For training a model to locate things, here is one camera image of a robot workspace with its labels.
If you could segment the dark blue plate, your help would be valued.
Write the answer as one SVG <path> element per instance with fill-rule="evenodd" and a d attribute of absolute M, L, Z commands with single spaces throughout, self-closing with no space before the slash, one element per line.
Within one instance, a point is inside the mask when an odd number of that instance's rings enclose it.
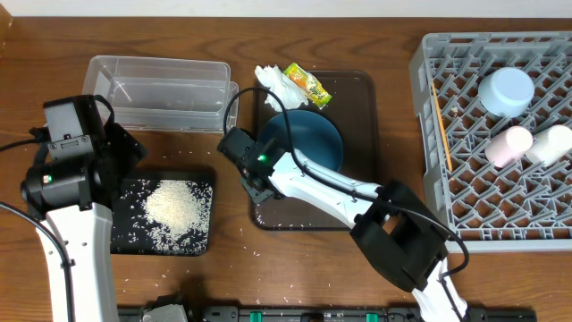
<path fill-rule="evenodd" d="M 314 162 L 333 171 L 339 171 L 343 162 L 343 143 L 336 127 L 320 114 L 307 110 L 289 110 L 290 131 L 294 147 Z M 287 148 L 288 137 L 282 114 L 271 118 L 257 134 L 264 143 L 276 138 Z"/>

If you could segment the white tissue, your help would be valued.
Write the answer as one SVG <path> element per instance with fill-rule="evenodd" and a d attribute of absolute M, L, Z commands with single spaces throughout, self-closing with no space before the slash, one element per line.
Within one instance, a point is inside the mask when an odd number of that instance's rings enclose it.
<path fill-rule="evenodd" d="M 267 65 L 258 65 L 255 69 L 258 82 L 272 91 L 287 110 L 298 109 L 308 105 L 308 99 L 303 90 L 288 78 L 280 68 Z"/>

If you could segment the wooden chopstick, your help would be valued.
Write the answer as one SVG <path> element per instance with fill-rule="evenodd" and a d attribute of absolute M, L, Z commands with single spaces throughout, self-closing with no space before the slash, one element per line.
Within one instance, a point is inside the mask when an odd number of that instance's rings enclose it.
<path fill-rule="evenodd" d="M 444 150 L 444 154 L 445 154 L 446 166 L 447 166 L 448 171 L 450 173 L 452 173 L 453 168 L 452 168 L 452 162 L 451 162 L 451 158 L 450 158 L 450 148 L 449 148 L 449 143 L 447 140 L 447 133 L 446 133 L 446 129 L 445 129 L 444 124 L 443 124 L 442 110 L 441 110 L 441 106 L 439 104 L 439 96 L 437 94 L 437 90 L 436 90 L 435 83 L 434 83 L 433 79 L 432 79 L 432 92 L 433 92 L 433 100 L 434 100 L 435 107 L 436 107 L 436 114 L 437 114 L 439 129 L 440 129 L 440 133 L 442 136 L 442 145 L 443 145 L 443 150 Z"/>

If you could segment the pink cup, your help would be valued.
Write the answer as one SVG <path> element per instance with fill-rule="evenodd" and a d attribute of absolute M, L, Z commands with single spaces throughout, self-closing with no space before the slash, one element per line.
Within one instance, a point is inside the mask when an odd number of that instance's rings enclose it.
<path fill-rule="evenodd" d="M 512 126 L 491 138 L 485 147 L 487 160 L 495 167 L 505 167 L 518 161 L 534 142 L 532 133 L 522 126 Z"/>

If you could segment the light blue bowl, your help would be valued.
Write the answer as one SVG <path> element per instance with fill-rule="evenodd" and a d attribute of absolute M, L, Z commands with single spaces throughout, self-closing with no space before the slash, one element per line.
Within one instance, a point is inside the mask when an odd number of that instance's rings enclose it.
<path fill-rule="evenodd" d="M 534 96 L 531 77 L 514 67 L 503 67 L 486 76 L 479 84 L 478 96 L 482 106 L 499 117 L 522 115 Z"/>

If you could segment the cream white cup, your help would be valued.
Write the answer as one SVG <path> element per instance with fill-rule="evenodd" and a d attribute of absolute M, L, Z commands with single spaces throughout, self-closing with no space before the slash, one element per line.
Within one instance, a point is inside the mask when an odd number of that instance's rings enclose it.
<path fill-rule="evenodd" d="M 571 135 L 572 131 L 567 126 L 553 125 L 534 137 L 534 144 L 525 156 L 533 164 L 553 165 L 571 150 Z"/>

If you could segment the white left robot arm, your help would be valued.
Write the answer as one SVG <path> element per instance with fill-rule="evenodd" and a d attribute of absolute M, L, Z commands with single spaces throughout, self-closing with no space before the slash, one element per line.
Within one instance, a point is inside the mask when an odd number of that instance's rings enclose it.
<path fill-rule="evenodd" d="M 47 263 L 55 321 L 119 318 L 111 265 L 112 205 L 145 149 L 114 120 L 100 95 L 46 102 L 46 126 L 21 183 Z"/>

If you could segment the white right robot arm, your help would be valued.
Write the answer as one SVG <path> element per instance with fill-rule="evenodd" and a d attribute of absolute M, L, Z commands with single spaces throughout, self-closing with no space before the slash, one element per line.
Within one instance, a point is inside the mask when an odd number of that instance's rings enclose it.
<path fill-rule="evenodd" d="M 345 224 L 374 270 L 413 294 L 424 321 L 468 319 L 467 303 L 451 281 L 466 264 L 449 268 L 447 262 L 446 242 L 462 240 L 407 186 L 353 180 L 312 161 L 291 141 L 264 143 L 237 127 L 217 149 L 237 167 L 256 203 L 299 199 Z"/>

